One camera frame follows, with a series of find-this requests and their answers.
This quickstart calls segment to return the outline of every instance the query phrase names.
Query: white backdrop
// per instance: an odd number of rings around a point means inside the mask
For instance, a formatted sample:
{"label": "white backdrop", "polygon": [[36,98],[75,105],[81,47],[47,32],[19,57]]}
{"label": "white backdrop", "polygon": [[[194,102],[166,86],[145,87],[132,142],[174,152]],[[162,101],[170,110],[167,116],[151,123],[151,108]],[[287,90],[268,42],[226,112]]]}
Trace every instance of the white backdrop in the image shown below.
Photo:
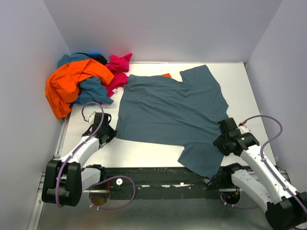
{"label": "white backdrop", "polygon": [[[247,64],[262,114],[278,118],[283,134],[272,142],[277,164],[307,191],[307,1],[284,0]],[[264,120],[269,137],[279,128]]]}
{"label": "white backdrop", "polygon": [[25,230],[58,139],[45,85],[68,49],[41,0],[0,8],[0,229]]}
{"label": "white backdrop", "polygon": [[248,61],[282,0],[44,0],[72,51]]}

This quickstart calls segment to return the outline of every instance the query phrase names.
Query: purple tube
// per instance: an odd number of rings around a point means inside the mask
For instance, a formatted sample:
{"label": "purple tube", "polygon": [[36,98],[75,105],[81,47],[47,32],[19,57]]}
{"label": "purple tube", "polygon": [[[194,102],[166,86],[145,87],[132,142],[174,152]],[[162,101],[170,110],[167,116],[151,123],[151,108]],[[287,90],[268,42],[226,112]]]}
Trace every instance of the purple tube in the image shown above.
{"label": "purple tube", "polygon": [[90,196],[89,200],[90,200],[90,203],[91,203],[91,205],[93,207],[95,207],[97,209],[104,209],[104,210],[115,210],[115,209],[120,209],[120,208],[126,207],[126,206],[128,206],[133,201],[133,199],[135,197],[136,189],[135,189],[135,184],[134,184],[133,180],[130,177],[127,177],[127,176],[113,176],[113,177],[110,177],[110,178],[108,178],[108,179],[106,179],[104,181],[101,181],[101,182],[97,183],[97,184],[94,184],[93,186],[104,184],[104,183],[106,183],[106,182],[108,182],[110,180],[116,179],[116,178],[126,178],[126,179],[131,181],[132,186],[133,186],[133,195],[132,195],[131,199],[127,203],[125,203],[125,204],[123,204],[121,206],[118,206],[118,207],[103,207],[103,206],[95,206],[95,205],[93,205],[92,197]]}

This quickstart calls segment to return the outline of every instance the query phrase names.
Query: gray t-shirt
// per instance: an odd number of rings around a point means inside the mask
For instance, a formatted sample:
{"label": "gray t-shirt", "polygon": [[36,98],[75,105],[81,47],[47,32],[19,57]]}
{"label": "gray t-shirt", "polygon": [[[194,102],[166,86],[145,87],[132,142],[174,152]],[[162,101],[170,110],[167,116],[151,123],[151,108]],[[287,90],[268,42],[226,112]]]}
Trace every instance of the gray t-shirt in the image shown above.
{"label": "gray t-shirt", "polygon": [[120,102],[117,137],[184,146],[178,161],[212,178],[223,159],[212,142],[220,135],[217,122],[228,118],[228,104],[206,65],[180,74],[183,82],[130,75]]}

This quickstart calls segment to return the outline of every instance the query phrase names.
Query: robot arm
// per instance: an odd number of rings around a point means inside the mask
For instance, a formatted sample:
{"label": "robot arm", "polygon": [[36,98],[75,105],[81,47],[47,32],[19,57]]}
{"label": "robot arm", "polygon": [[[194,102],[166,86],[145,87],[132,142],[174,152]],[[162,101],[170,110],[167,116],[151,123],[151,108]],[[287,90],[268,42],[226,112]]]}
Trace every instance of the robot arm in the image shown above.
{"label": "robot arm", "polygon": [[111,115],[104,113],[104,119],[96,135],[86,141],[97,129],[102,119],[102,113],[93,113],[89,117],[89,129],[82,135],[80,143],[84,144],[72,155],[74,149],[60,160],[50,160],[46,166],[46,174],[43,185],[42,200],[45,203],[56,203],[56,182],[59,169],[62,164],[71,157],[64,167],[59,185],[59,201],[62,205],[76,206],[81,198],[82,191],[102,181],[104,178],[103,167],[91,165],[82,167],[91,155],[105,144],[109,143],[116,135],[116,131],[109,125]]}
{"label": "robot arm", "polygon": [[233,152],[241,157],[261,183],[238,164],[227,166],[230,172],[229,182],[254,199],[265,212],[267,221],[274,230],[287,230],[305,223],[307,215],[301,205],[307,206],[307,193],[299,193],[283,178],[265,154],[261,156],[259,142],[245,126],[240,126],[239,129],[232,118],[218,124],[221,136],[213,144],[225,156]]}

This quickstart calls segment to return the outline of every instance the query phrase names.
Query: white table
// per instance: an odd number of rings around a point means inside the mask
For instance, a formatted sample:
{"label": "white table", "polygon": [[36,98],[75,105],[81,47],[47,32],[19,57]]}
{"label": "white table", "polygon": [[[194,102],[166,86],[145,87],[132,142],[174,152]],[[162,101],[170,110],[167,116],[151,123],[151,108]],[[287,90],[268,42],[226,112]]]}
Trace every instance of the white table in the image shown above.
{"label": "white table", "polygon": [[[208,66],[212,75],[221,85],[223,96],[229,105],[227,110],[229,117],[233,117],[239,123],[250,116],[260,114],[243,63],[133,63],[130,65],[130,72],[127,75],[152,76],[170,73],[173,79],[182,81],[180,71],[204,64]],[[112,115],[110,125],[114,129],[118,120],[119,103],[122,95],[123,88],[119,88],[112,96],[114,102],[111,105],[103,105],[104,111]],[[88,123],[83,121],[81,108],[81,105],[74,105],[72,108],[61,156],[66,155],[79,143],[82,133],[89,127]],[[98,106],[88,106],[84,111],[86,115],[90,115],[93,111],[100,112],[100,109]],[[260,118],[249,121],[247,126],[260,144],[267,140]],[[182,167],[177,160],[183,149],[183,146],[114,138],[102,149],[95,152],[85,166],[101,164],[104,167]],[[276,162],[270,146],[266,147],[265,153],[275,165]],[[224,157],[221,166],[235,162],[247,166],[240,157],[233,154]]]}

